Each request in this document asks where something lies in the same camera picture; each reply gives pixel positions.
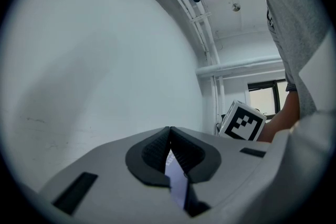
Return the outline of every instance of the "white curved wall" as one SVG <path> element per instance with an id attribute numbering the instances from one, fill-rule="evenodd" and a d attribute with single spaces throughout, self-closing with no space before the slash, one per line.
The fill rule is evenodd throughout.
<path id="1" fill-rule="evenodd" d="M 32 189 L 102 143 L 202 130 L 195 53 L 155 0 L 17 0 L 4 30 L 2 138 Z"/>

